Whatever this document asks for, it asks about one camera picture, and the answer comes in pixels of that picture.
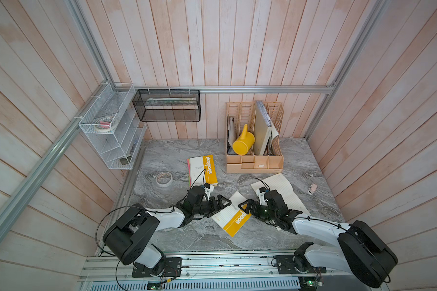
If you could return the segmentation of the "white orange notebook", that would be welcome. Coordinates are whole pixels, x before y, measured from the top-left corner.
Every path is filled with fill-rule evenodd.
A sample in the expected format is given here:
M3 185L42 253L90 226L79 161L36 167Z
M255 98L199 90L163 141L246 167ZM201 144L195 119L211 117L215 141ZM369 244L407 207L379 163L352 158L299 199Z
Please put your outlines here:
M240 192L236 192L229 200L232 204L213 215L212 219L233 238L250 219L251 214L246 214L239 208L239 204L245 201L245 197Z
M213 155L205 155L189 158L189 186L202 186L206 183L217 186L217 173L214 165Z

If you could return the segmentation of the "cream notebook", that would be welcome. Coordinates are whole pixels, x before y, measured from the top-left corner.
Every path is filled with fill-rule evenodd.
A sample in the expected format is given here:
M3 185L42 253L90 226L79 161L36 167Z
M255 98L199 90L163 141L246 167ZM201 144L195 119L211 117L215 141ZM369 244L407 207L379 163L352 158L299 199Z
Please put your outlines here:
M283 196L285 203L290 209L300 210L306 215L310 214L301 199L294 193L289 180L287 180L281 173L265 178L264 180L259 179L258 182L251 184L251 187L255 193L260 187L266 187L268 190L277 190Z

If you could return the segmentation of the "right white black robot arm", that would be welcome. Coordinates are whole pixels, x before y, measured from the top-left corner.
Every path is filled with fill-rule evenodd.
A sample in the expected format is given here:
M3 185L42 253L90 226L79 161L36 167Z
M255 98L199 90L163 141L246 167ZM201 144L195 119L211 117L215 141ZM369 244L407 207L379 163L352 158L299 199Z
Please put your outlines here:
M289 208L276 190L263 190L259 201L246 200L239 209L270 226L326 243L305 242L292 256L278 256L281 274L321 274L323 269L334 269L354 275L371 288L391 282L398 258L363 221L347 224L312 217Z

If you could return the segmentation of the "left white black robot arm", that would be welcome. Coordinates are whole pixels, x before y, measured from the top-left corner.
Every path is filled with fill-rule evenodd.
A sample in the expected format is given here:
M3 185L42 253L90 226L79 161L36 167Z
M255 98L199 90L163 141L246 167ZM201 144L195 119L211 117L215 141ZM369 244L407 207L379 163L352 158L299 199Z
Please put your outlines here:
M103 243L125 266L133 264L133 275L170 276L181 273L181 258L169 261L166 255L150 243L155 232L181 228L194 220L210 218L232 205L231 200L211 196L212 185L192 186L185 197L168 209L147 209L136 203L110 226Z

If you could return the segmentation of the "beige desk organizer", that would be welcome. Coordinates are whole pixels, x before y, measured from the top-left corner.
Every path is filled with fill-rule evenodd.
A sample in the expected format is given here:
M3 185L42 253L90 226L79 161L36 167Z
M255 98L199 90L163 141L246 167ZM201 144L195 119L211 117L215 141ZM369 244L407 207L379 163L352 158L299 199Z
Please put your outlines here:
M271 121L280 133L284 109L281 103L263 103ZM280 173L283 171L284 157L280 150L279 136L273 142L275 155L255 155L253 146L246 155L237 155L232 144L240 137L244 125L254 134L256 102L227 103L226 107L226 170L227 173Z

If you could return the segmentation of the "clear tape roll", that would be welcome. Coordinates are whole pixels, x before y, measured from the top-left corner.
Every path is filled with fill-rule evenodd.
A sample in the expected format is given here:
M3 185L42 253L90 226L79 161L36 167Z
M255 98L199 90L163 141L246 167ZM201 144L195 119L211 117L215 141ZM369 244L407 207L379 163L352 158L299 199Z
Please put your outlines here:
M172 182L173 182L173 176L171 172L160 172L156 177L155 177L155 182L157 183L157 185L159 187L165 188L165 187L169 187Z

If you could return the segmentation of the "yellow watering can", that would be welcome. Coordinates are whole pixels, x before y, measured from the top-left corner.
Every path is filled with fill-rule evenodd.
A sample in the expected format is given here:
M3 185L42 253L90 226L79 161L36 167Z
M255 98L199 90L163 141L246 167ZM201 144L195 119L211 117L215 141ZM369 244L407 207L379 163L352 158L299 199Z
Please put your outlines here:
M256 138L248 131L248 124L244 125L243 131L232 144L232 148L237 155L246 155L254 145Z

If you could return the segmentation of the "papers in organizer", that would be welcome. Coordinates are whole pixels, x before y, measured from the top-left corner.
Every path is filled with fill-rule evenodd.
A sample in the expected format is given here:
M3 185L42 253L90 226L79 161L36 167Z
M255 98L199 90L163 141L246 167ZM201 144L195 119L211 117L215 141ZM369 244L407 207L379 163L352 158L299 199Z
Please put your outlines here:
M272 121L270 121L270 124L271 124L271 132L267 144L267 152L268 155L275 155L275 151L273 149L273 142L279 136L279 132Z

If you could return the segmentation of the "cream book in organizer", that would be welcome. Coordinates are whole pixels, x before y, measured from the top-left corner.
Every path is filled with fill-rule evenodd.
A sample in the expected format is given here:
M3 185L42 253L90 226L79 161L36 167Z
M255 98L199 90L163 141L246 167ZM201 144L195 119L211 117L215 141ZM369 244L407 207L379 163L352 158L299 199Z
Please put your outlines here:
M272 131L271 118L261 101L256 102L255 112L254 136L256 140L253 150L255 155L264 155Z

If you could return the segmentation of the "tape roll on shelf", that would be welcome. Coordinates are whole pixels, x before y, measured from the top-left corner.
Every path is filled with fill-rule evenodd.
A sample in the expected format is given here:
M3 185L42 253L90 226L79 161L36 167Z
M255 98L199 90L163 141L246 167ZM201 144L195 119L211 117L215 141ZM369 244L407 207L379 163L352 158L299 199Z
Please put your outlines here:
M100 133L107 133L115 130L118 126L118 121L115 116L103 116L97 118L93 122L94 131Z

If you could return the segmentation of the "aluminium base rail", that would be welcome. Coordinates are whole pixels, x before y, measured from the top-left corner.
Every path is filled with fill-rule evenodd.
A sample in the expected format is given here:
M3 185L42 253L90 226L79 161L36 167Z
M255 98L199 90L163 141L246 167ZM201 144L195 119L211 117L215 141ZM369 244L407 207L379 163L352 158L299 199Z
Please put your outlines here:
M135 267L115 257L90 257L76 284L77 291L367 291L355 276L334 269L307 274L280 274L279 255L293 251L168 252L181 262L163 275L135 278Z

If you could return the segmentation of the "black mesh wall basket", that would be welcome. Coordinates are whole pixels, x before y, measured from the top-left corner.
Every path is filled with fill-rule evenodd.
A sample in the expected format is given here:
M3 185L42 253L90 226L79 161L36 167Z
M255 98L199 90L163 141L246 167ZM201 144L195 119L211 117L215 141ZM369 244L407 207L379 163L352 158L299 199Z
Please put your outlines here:
M138 89L132 105L143 122L201 121L198 90Z

